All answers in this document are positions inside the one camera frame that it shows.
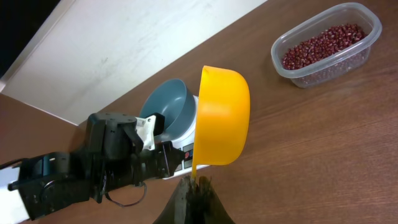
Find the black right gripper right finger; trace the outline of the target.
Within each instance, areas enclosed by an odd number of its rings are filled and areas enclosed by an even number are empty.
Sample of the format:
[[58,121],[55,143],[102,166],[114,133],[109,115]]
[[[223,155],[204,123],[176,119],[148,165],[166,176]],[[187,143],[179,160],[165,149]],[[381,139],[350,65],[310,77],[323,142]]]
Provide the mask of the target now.
[[195,223],[234,224],[221,200],[205,176],[199,178],[195,189]]

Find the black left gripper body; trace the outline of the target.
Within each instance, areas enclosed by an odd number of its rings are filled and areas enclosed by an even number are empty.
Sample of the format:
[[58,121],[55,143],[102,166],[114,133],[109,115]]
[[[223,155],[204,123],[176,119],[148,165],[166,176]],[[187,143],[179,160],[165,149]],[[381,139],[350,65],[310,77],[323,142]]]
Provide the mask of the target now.
[[185,153],[174,148],[171,141],[156,144],[154,150],[143,149],[139,154],[132,154],[133,184],[141,186],[148,179],[163,179],[174,176],[184,157]]

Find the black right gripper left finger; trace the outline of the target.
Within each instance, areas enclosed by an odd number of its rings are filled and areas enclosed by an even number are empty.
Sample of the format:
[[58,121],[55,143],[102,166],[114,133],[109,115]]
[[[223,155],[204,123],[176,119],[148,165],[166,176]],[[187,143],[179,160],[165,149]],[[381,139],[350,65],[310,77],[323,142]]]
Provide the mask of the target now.
[[190,176],[181,178],[165,208],[154,224],[184,224],[187,217],[188,193],[192,189]]

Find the yellow plastic measuring scoop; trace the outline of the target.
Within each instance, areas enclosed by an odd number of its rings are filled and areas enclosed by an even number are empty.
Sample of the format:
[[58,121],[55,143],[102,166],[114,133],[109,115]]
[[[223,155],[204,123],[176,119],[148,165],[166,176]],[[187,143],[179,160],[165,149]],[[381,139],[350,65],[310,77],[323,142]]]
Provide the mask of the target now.
[[248,135],[251,99],[244,77],[204,66],[201,73],[193,148],[192,178],[198,165],[225,166],[242,153]]

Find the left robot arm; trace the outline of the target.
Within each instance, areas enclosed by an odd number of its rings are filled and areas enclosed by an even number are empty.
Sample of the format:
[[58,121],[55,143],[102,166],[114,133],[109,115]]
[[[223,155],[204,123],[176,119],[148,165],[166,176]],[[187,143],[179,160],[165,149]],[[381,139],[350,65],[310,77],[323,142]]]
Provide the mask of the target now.
[[93,113],[85,142],[72,152],[51,152],[1,165],[1,187],[16,200],[3,199],[13,223],[36,220],[89,199],[101,203],[109,193],[147,179],[174,175],[184,153],[171,141],[155,142],[165,118]]

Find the white digital kitchen scale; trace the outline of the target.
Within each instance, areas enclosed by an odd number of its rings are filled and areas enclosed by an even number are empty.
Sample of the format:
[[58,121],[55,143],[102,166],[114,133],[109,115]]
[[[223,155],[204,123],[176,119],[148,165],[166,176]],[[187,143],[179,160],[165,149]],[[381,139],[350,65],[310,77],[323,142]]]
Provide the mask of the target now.
[[[189,128],[178,138],[174,138],[172,140],[172,144],[174,148],[179,149],[185,154],[184,159],[177,166],[174,175],[171,177],[165,177],[164,179],[171,179],[176,176],[189,174],[192,171],[192,162],[193,162],[193,147],[194,147],[194,137],[195,137],[195,126],[197,120],[197,106],[198,106],[198,97],[193,96],[195,100],[195,112],[193,120],[189,126]],[[177,115],[175,114],[175,104],[181,101],[182,98],[179,96],[172,97],[171,100],[168,100],[168,103],[172,104],[171,108],[166,108],[165,112],[167,115],[165,116],[165,131],[167,128],[171,126],[171,124],[175,121]]]

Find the blue plastic bowl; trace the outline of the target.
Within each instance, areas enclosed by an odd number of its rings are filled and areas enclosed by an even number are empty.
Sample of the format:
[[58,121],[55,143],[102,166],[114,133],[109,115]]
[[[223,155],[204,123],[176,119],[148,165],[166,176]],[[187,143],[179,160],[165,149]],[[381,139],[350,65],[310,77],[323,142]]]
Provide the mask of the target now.
[[195,110],[195,99],[185,83],[179,79],[171,79],[150,94],[139,117],[161,114],[164,117],[164,130],[155,136],[155,141],[173,141],[182,136],[192,125],[196,115]]

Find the red adzuki beans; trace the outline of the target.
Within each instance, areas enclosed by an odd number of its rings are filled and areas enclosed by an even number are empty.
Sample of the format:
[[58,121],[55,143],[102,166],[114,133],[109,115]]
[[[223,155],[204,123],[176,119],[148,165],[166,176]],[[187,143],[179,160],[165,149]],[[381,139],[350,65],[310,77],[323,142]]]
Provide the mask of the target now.
[[356,44],[368,34],[357,24],[332,26],[317,36],[288,49],[282,57],[286,70],[298,70]]

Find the clear plastic container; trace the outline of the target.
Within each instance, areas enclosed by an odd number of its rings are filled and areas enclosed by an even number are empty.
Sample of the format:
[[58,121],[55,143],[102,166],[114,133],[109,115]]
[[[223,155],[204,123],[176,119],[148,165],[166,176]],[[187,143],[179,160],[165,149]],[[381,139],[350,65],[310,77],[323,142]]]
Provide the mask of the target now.
[[[317,36],[332,26],[357,24],[368,34],[356,44],[321,61],[298,70],[286,70],[282,57],[299,43]],[[379,38],[382,24],[372,11],[360,3],[348,2],[333,6],[294,27],[280,36],[271,48],[271,57],[277,73],[300,88],[314,86],[344,75],[362,66],[368,60],[371,46]]]

